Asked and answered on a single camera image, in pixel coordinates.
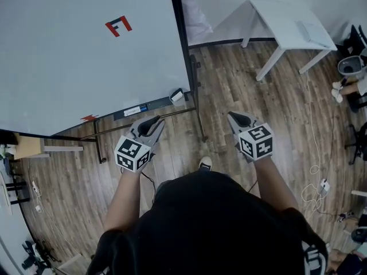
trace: white sneaker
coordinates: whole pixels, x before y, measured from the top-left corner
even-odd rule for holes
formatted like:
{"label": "white sneaker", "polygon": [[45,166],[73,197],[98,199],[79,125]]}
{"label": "white sneaker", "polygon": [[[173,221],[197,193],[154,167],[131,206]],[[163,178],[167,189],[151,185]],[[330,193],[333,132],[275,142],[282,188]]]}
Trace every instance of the white sneaker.
{"label": "white sneaker", "polygon": [[341,89],[342,88],[342,83],[340,81],[335,81],[333,82],[333,89]]}
{"label": "white sneaker", "polygon": [[342,95],[340,95],[339,90],[337,90],[337,89],[332,89],[332,90],[331,90],[331,94],[333,95],[333,97],[336,99],[336,101],[337,101],[338,103],[341,103],[341,102],[343,101],[343,96],[342,96]]}
{"label": "white sneaker", "polygon": [[330,254],[331,253],[331,246],[330,246],[330,243],[327,243],[326,244],[326,250],[327,252]]}
{"label": "white sneaker", "polygon": [[200,160],[199,170],[210,171],[212,169],[212,160],[209,156],[205,156]]}

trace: white table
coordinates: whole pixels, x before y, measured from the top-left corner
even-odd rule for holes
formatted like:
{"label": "white table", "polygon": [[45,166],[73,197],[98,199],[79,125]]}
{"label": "white table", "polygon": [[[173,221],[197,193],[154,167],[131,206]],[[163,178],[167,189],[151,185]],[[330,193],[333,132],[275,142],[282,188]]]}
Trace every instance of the white table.
{"label": "white table", "polygon": [[[314,66],[330,51],[337,50],[333,40],[330,38],[315,14],[301,5],[273,0],[250,0],[249,7],[251,7],[251,11],[249,12],[249,18],[247,20],[248,23],[244,30],[246,37],[244,37],[242,41],[242,47],[247,47],[252,30],[258,22],[259,16],[263,19],[270,31],[272,31],[274,38],[278,43],[278,48],[276,48],[273,55],[256,76],[257,81],[263,79],[286,50],[322,50],[309,63],[299,70],[300,74]],[[326,34],[325,37],[329,39],[329,41],[325,42],[325,45],[329,46],[329,48],[313,42],[307,42],[296,24],[297,21],[311,23],[318,26],[321,31],[324,31]]]}
{"label": "white table", "polygon": [[22,158],[49,158],[50,154],[47,152],[80,152],[83,151],[83,147],[58,147],[58,146],[45,146],[44,139],[38,137],[21,136],[18,133],[15,134],[18,145],[16,145],[16,153],[14,155],[15,160]]}

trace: whiteboard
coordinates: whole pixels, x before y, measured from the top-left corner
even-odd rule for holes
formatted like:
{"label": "whiteboard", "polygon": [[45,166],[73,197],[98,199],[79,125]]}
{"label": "whiteboard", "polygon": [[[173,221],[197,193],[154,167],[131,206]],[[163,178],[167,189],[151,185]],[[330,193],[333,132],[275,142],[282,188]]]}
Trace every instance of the whiteboard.
{"label": "whiteboard", "polygon": [[0,0],[0,129],[53,135],[174,88],[190,90],[171,0]]}

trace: whiteboard eraser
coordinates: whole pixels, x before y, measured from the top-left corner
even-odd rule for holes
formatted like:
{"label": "whiteboard eraser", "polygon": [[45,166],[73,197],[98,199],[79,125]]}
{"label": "whiteboard eraser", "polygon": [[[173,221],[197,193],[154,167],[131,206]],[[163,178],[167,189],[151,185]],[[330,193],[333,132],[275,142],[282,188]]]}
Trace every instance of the whiteboard eraser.
{"label": "whiteboard eraser", "polygon": [[178,101],[179,99],[181,99],[184,96],[184,93],[182,92],[182,89],[178,89],[175,92],[173,92],[173,94],[171,95],[171,100],[173,102]]}
{"label": "whiteboard eraser", "polygon": [[128,109],[128,110],[125,110],[124,111],[124,116],[129,116],[129,115],[133,115],[133,114],[136,114],[136,113],[139,113],[140,112],[140,106],[136,106],[136,107],[133,107],[131,109]]}

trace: table leg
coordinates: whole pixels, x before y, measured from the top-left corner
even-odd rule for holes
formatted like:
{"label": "table leg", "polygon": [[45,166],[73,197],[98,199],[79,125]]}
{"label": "table leg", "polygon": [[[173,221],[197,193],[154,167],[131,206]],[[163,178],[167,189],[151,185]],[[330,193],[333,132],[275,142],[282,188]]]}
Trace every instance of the table leg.
{"label": "table leg", "polygon": [[352,190],[352,195],[360,195],[362,197],[367,197],[367,192],[358,191],[358,190]]}
{"label": "table leg", "polygon": [[16,190],[21,190],[22,187],[21,186],[14,186],[14,187],[8,187],[7,191],[16,191]]}
{"label": "table leg", "polygon": [[264,76],[269,72],[269,70],[273,67],[273,65],[278,61],[280,56],[283,55],[285,50],[281,49],[280,47],[276,48],[272,56],[269,58],[268,62],[265,63],[262,70],[259,72],[259,74],[256,76],[256,80],[260,81],[264,78]]}
{"label": "table leg", "polygon": [[20,204],[20,203],[24,203],[24,202],[29,202],[29,201],[30,201],[30,198],[19,199],[19,200],[16,200],[16,201],[11,201],[10,204],[11,205],[16,205],[16,204]]}
{"label": "table leg", "polygon": [[6,186],[26,186],[27,183],[25,181],[21,181],[21,182],[16,182],[16,183],[6,183],[5,184]]}
{"label": "table leg", "polygon": [[252,4],[249,1],[248,4],[251,9],[247,21],[246,20],[244,21],[244,28],[243,28],[244,38],[241,44],[242,48],[247,47],[247,44],[251,38],[252,31],[255,28],[256,23],[259,19],[259,15],[257,14],[255,8],[253,8]]}
{"label": "table leg", "polygon": [[299,70],[299,74],[305,73],[308,71],[312,66],[314,66],[317,62],[323,59],[326,55],[330,53],[330,50],[323,50],[318,53],[314,58],[311,59],[309,63],[307,63],[304,67]]}
{"label": "table leg", "polygon": [[50,158],[50,154],[38,154],[38,155],[28,156],[25,158]]}

